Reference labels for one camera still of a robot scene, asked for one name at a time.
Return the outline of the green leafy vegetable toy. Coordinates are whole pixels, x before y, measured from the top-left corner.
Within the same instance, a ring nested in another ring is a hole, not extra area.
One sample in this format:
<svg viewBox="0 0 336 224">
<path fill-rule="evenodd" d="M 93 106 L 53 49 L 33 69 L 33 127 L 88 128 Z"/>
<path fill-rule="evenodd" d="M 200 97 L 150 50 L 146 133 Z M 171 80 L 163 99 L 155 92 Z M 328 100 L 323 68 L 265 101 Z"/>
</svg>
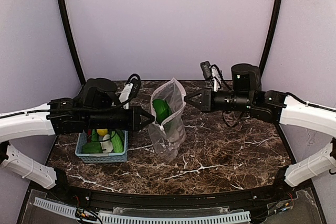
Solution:
<svg viewBox="0 0 336 224">
<path fill-rule="evenodd" d="M 172 115 L 172 110 L 167 101 L 162 99 L 154 99 L 153 108 L 156 113 L 156 122 L 162 124 L 162 122 Z"/>
</svg>

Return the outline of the clear zip top bag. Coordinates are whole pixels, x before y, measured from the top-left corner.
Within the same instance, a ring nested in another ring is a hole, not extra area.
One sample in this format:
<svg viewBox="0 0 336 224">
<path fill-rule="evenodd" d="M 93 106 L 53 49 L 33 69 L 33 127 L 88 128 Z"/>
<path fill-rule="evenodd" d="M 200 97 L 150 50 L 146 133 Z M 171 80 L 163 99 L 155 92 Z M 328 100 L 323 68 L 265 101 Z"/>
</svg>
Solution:
<svg viewBox="0 0 336 224">
<path fill-rule="evenodd" d="M 184 87 L 173 78 L 158 87 L 150 99 L 150 109 L 155 121 L 148 126 L 149 137 L 155 152 L 168 162 L 177 157 L 180 145 L 186 139 L 186 131 L 182 121 L 182 114 L 186 106 L 185 96 Z M 154 99 L 167 101 L 172 110 L 172 115 L 162 124 L 156 122 L 156 113 L 152 104 Z"/>
</svg>

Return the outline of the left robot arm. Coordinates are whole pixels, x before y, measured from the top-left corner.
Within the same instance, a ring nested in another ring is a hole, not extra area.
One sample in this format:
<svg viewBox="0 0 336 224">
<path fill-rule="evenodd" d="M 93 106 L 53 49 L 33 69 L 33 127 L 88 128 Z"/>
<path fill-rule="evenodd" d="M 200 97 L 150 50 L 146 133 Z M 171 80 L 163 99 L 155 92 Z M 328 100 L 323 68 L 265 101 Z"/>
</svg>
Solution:
<svg viewBox="0 0 336 224">
<path fill-rule="evenodd" d="M 64 171 L 24 155 L 10 140 L 93 129 L 139 131 L 154 122 L 154 116 L 140 106 L 129 105 L 140 87 L 137 74 L 129 77 L 120 94 L 109 79 L 88 79 L 74 98 L 54 99 L 35 108 L 1 114 L 1 167 L 45 189 L 67 187 Z"/>
</svg>

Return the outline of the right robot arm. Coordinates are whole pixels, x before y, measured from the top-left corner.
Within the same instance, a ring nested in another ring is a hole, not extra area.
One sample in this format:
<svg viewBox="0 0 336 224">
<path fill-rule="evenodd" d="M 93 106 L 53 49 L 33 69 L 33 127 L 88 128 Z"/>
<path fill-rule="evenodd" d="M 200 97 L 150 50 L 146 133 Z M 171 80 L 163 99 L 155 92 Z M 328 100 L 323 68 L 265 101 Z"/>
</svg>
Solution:
<svg viewBox="0 0 336 224">
<path fill-rule="evenodd" d="M 204 113 L 215 111 L 248 113 L 250 117 L 272 123 L 303 127 L 333 137 L 323 149 L 308 158 L 281 168 L 274 187 L 294 188 L 323 172 L 335 168 L 335 109 L 304 101 L 292 93 L 262 91 L 257 66 L 239 63 L 231 68 L 233 87 L 218 89 L 219 81 L 208 61 L 201 63 L 205 80 L 213 87 L 186 95 L 184 101 Z"/>
</svg>

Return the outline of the green cucumber toy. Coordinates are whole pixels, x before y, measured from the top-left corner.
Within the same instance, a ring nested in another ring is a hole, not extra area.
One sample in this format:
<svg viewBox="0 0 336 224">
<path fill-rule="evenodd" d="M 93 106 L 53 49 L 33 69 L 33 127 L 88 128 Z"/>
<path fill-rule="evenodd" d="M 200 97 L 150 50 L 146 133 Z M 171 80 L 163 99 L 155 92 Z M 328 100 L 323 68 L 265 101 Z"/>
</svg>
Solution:
<svg viewBox="0 0 336 224">
<path fill-rule="evenodd" d="M 115 153 L 124 151 L 124 133 L 121 130 L 111 131 L 111 143 Z"/>
</svg>

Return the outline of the yellow corn toy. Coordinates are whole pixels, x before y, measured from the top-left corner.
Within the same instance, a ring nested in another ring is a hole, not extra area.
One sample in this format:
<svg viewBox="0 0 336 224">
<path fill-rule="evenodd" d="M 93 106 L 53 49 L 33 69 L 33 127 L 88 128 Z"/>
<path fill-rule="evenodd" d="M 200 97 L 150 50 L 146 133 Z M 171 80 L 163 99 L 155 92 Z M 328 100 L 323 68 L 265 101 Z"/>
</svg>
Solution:
<svg viewBox="0 0 336 224">
<path fill-rule="evenodd" d="M 100 136 L 105 136 L 109 133 L 108 129 L 97 129 L 97 134 Z"/>
</svg>

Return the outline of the white radish toy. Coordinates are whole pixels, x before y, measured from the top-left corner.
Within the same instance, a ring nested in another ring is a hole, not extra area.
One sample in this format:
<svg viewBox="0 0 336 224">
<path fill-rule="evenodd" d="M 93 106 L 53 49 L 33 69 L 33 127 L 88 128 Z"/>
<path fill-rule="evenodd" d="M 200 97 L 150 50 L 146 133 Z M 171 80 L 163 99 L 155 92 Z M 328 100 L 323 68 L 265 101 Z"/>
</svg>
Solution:
<svg viewBox="0 0 336 224">
<path fill-rule="evenodd" d="M 113 151 L 113 144 L 111 142 L 111 135 L 106 134 L 100 142 L 103 153 L 111 153 Z"/>
</svg>

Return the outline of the red chili pepper toy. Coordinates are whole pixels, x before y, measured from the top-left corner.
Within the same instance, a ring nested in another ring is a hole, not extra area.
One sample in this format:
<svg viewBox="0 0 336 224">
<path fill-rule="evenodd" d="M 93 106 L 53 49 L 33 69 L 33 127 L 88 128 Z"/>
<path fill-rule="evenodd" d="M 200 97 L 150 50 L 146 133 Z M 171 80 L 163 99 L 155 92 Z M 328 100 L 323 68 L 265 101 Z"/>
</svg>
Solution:
<svg viewBox="0 0 336 224">
<path fill-rule="evenodd" d="M 91 140 L 91 135 L 92 135 L 92 130 L 88 130 L 88 136 L 87 136 L 87 140 L 90 142 Z"/>
</svg>

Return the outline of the long green pepper toy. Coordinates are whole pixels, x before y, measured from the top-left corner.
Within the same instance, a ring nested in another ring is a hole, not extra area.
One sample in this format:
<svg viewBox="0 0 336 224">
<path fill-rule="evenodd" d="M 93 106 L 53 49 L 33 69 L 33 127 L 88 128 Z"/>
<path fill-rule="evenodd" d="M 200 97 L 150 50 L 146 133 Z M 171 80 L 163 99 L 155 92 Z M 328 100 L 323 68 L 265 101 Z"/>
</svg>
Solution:
<svg viewBox="0 0 336 224">
<path fill-rule="evenodd" d="M 96 130 L 91 130 L 91 134 L 87 136 L 87 143 L 81 149 L 84 154 L 100 154 L 103 153 L 99 142 L 99 134 Z"/>
</svg>

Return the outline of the blue plastic basket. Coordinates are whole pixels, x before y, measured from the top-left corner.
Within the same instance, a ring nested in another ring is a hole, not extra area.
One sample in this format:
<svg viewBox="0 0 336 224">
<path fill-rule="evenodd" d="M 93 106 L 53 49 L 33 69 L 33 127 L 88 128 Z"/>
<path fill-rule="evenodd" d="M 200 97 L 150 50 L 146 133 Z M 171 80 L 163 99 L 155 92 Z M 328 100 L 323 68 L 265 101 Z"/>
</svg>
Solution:
<svg viewBox="0 0 336 224">
<path fill-rule="evenodd" d="M 75 155 L 80 158 L 84 163 L 123 163 L 128 160 L 128 139 L 129 134 L 127 131 L 123 131 L 124 134 L 124 151 L 122 153 L 96 153 L 96 154 L 84 154 L 82 153 L 82 147 L 87 144 L 88 136 L 85 132 L 79 134 L 77 139 L 77 145 L 75 149 Z"/>
</svg>

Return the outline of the black front rail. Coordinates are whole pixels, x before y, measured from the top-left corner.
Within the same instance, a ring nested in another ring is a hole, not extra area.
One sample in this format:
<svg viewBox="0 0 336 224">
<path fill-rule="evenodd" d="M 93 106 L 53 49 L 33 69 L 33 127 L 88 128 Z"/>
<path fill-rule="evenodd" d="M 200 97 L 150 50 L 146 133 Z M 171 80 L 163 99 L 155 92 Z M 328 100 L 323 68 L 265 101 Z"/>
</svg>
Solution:
<svg viewBox="0 0 336 224">
<path fill-rule="evenodd" d="M 231 210 L 251 210 L 263 215 L 269 203 L 289 199 L 289 193 L 312 187 L 308 180 L 295 188 L 266 185 L 252 189 L 228 190 L 228 179 L 223 176 L 206 178 L 187 171 L 175 177 L 161 177 L 123 171 L 115 166 L 89 166 L 88 169 L 66 174 L 57 169 L 55 187 L 47 195 L 57 200 L 87 209 L 135 207 L 156 210 L 186 210 L 206 207 L 225 207 Z"/>
</svg>

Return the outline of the right black frame post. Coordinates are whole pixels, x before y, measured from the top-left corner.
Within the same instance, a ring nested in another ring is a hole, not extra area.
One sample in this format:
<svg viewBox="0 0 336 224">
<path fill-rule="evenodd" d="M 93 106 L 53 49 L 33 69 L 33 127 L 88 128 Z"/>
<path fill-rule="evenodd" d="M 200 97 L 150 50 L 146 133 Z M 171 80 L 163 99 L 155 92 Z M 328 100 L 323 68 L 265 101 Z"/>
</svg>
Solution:
<svg viewBox="0 0 336 224">
<path fill-rule="evenodd" d="M 265 40 L 265 45 L 264 45 L 264 49 L 261 54 L 261 59 L 259 62 L 259 69 L 260 69 L 261 76 L 264 74 L 266 64 L 268 61 L 271 45 L 272 45 L 273 38 L 275 35 L 276 27 L 277 27 L 277 21 L 278 21 L 278 17 L 280 13 L 281 2 L 282 0 L 274 0 L 272 13 L 270 17 L 269 28 L 268 28 L 268 32 L 267 32 L 267 36 Z"/>
</svg>

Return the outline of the black frame post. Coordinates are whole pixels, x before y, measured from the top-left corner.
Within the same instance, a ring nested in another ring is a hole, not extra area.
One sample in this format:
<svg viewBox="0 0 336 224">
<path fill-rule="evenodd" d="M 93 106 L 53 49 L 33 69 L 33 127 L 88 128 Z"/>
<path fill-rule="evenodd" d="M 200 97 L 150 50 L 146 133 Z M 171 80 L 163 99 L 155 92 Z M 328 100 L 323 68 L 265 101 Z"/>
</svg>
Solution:
<svg viewBox="0 0 336 224">
<path fill-rule="evenodd" d="M 261 59 L 259 62 L 259 69 L 260 69 L 261 76 L 264 74 L 266 64 L 268 61 L 271 45 L 272 45 L 273 38 L 275 35 L 276 27 L 277 27 L 277 21 L 278 21 L 278 17 L 280 13 L 281 2 L 282 0 L 274 0 L 272 13 L 270 17 L 269 28 L 268 28 L 268 32 L 267 32 L 267 36 L 265 40 L 265 45 L 264 45 L 264 49 L 261 54 Z"/>
<path fill-rule="evenodd" d="M 79 60 L 79 56 L 78 56 L 78 53 L 77 53 L 77 48 L 76 48 L 74 37 L 73 37 L 73 34 L 72 34 L 71 25 L 70 25 L 68 12 L 67 12 L 67 7 L 66 7 L 66 1 L 65 0 L 57 0 L 57 2 L 58 2 L 58 7 L 59 7 L 60 16 L 61 16 L 62 26 L 63 26 L 64 33 L 65 33 L 65 36 L 66 36 L 66 41 L 67 41 L 68 48 L 69 48 L 69 51 L 70 51 L 72 63 L 74 65 L 74 68 L 75 68 L 77 77 L 79 79 L 80 85 L 84 86 L 84 84 L 86 83 L 86 79 L 85 79 L 85 75 L 84 75 L 80 60 Z"/>
</svg>

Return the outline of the left black frame post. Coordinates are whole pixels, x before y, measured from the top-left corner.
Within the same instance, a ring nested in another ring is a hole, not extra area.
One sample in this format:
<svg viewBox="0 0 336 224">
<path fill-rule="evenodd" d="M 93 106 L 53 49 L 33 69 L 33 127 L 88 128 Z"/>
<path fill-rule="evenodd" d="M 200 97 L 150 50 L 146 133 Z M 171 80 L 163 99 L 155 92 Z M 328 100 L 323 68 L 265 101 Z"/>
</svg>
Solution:
<svg viewBox="0 0 336 224">
<path fill-rule="evenodd" d="M 76 48 L 74 37 L 73 37 L 73 34 L 72 34 L 71 25 L 70 25 L 68 12 L 67 12 L 67 7 L 66 7 L 66 1 L 65 0 L 57 0 L 57 2 L 58 2 L 58 7 L 59 7 L 60 16 L 61 16 L 62 26 L 63 26 L 64 33 L 65 33 L 65 36 L 66 36 L 66 41 L 67 41 L 68 48 L 69 48 L 69 51 L 70 51 L 72 63 L 74 65 L 74 68 L 75 68 L 77 77 L 79 79 L 80 85 L 84 86 L 84 84 L 86 83 L 86 79 L 85 79 L 85 75 L 84 75 L 80 60 L 79 60 L 79 56 L 78 56 L 78 53 L 77 53 L 77 48 Z"/>
</svg>

